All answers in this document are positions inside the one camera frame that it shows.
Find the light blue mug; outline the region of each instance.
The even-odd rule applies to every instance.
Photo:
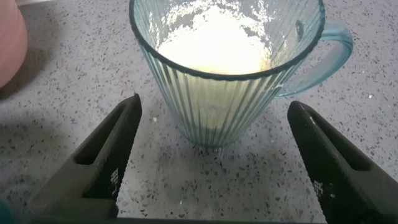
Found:
[[[158,52],[173,30],[190,26],[195,14],[213,6],[256,21],[269,16],[261,24],[268,35],[259,38],[271,49],[271,69],[239,75],[206,73]],[[187,8],[191,10],[184,14],[181,9]],[[273,97],[321,83],[353,51],[349,32],[338,24],[325,23],[322,0],[131,0],[130,22],[179,129],[203,147],[222,147],[236,140]],[[319,40],[338,44],[307,74],[293,75]]]

